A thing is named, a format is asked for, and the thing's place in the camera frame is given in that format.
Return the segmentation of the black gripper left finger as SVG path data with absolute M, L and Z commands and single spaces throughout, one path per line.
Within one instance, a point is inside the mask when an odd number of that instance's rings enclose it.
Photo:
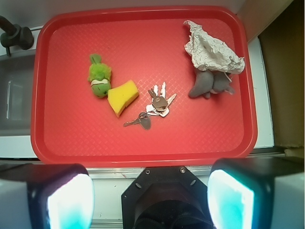
M 2 164 L 2 229 L 88 229 L 94 185 L 81 164 Z

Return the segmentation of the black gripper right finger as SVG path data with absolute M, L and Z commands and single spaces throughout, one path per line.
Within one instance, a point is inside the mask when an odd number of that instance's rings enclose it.
M 218 229 L 303 229 L 305 162 L 299 157 L 222 158 L 207 199 Z

